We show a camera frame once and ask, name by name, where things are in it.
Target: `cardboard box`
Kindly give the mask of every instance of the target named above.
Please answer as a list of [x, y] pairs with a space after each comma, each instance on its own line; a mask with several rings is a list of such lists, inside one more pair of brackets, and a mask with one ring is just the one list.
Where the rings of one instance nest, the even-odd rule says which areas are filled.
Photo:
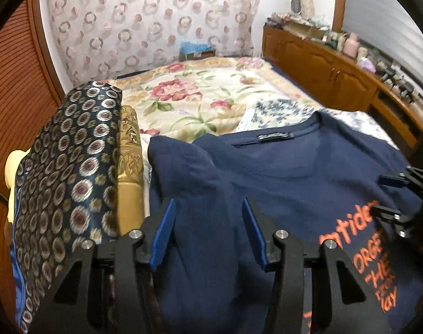
[[284, 27], [284, 30], [290, 31], [292, 34], [301, 36], [304, 39], [323, 39], [325, 34], [324, 30], [320, 30], [314, 26], [304, 25], [295, 21], [288, 21]]
[[179, 61], [199, 60], [199, 59], [214, 57], [215, 55], [216, 55], [216, 50], [206, 51], [206, 52], [195, 52], [195, 53], [191, 53], [187, 55], [184, 55], [182, 52], [180, 52]]

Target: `bottle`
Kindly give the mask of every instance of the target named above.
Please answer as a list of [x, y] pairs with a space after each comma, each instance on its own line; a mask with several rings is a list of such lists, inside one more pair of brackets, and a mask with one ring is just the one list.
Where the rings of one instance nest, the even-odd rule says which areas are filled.
[[360, 47], [358, 48], [357, 63], [359, 63], [363, 58], [368, 56], [368, 49]]
[[342, 52], [343, 48], [345, 47], [346, 36], [347, 36], [347, 34], [340, 33], [340, 36], [338, 37], [337, 50], [340, 51], [340, 52]]
[[371, 57], [369, 58], [374, 65], [377, 64], [378, 59], [380, 58], [380, 50], [374, 48], [371, 52]]
[[358, 47], [360, 43], [357, 41], [358, 35], [352, 33], [348, 40], [346, 40], [343, 52], [351, 58], [357, 57]]

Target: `floral bedspread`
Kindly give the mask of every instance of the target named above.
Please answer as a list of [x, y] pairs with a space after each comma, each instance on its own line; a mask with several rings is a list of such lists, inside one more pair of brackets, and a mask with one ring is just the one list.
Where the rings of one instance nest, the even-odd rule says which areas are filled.
[[186, 142], [233, 132], [247, 106], [260, 98], [319, 107], [261, 58], [186, 61], [109, 83], [122, 89], [122, 104], [136, 110], [141, 133]]

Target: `window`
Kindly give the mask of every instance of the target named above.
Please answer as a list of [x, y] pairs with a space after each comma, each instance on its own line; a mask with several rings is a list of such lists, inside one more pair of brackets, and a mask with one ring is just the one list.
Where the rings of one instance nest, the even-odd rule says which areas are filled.
[[397, 0], [346, 0], [343, 30], [358, 33], [423, 85], [423, 34]]

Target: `metal screw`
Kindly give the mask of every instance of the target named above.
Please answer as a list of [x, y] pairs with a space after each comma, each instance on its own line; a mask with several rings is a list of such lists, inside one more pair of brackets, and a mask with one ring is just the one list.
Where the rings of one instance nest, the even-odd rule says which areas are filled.
[[132, 239], [138, 239], [140, 236], [142, 236], [142, 231], [135, 229], [130, 231], [128, 234]]
[[88, 250], [93, 246], [93, 242], [91, 240], [85, 240], [82, 242], [82, 249]]
[[337, 247], [337, 243], [334, 240], [326, 240], [324, 243], [329, 249], [334, 249]]
[[275, 232], [275, 235], [277, 235], [280, 239], [286, 239], [289, 237], [289, 233], [286, 230], [278, 230]]

